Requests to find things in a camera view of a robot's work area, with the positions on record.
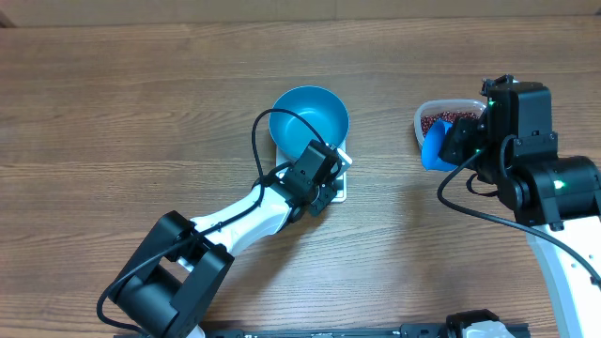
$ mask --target beige background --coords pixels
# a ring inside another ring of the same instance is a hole
[[[3,22],[18,27],[593,15],[600,8],[601,0],[18,0],[0,3],[0,11],[5,16]]]

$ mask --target red beans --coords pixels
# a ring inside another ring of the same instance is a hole
[[[455,122],[455,120],[458,117],[465,117],[465,118],[472,118],[472,119],[478,119],[478,115],[475,113],[470,113],[470,112],[450,112],[450,111],[446,111],[446,112],[442,112],[442,113],[438,113],[436,115],[431,115],[431,116],[422,116],[422,134],[425,135],[428,134],[428,131],[430,130],[430,128],[432,127],[432,125],[434,124],[434,122],[442,119],[443,121],[447,121],[447,122]]]

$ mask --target blue bowl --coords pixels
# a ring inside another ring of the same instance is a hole
[[[345,104],[330,90],[304,85],[285,92],[273,108],[287,109],[304,117],[330,145],[341,145],[348,135],[350,117]],[[315,135],[297,118],[283,113],[270,115],[273,142],[296,160]]]

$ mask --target wooden table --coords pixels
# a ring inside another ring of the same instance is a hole
[[[524,235],[438,202],[444,174],[422,168],[412,118],[512,72],[551,89],[561,155],[600,163],[600,37],[598,17],[0,30],[0,336],[111,337],[96,300],[150,227],[248,193],[254,118],[312,84],[351,115],[349,197],[237,257],[206,327],[394,326],[488,308],[555,337]],[[258,139],[271,168],[267,121]],[[455,201],[512,216],[459,180]]]

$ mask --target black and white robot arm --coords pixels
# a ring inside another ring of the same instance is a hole
[[[318,215],[336,195],[333,181],[351,164],[342,149],[313,140],[295,163],[274,168],[237,203],[191,220],[165,214],[100,297],[100,320],[144,337],[203,337],[197,324],[234,257],[305,210]],[[183,283],[161,266],[163,257],[188,270]],[[139,327],[106,318],[101,309],[107,297]]]
[[[457,119],[439,156],[459,167],[439,188],[448,207],[527,232],[543,271],[561,337],[599,336],[601,184],[585,157],[558,158],[551,96],[539,83],[511,75],[485,80],[488,105],[478,121]],[[498,188],[516,222],[455,205],[442,189],[461,169]]]

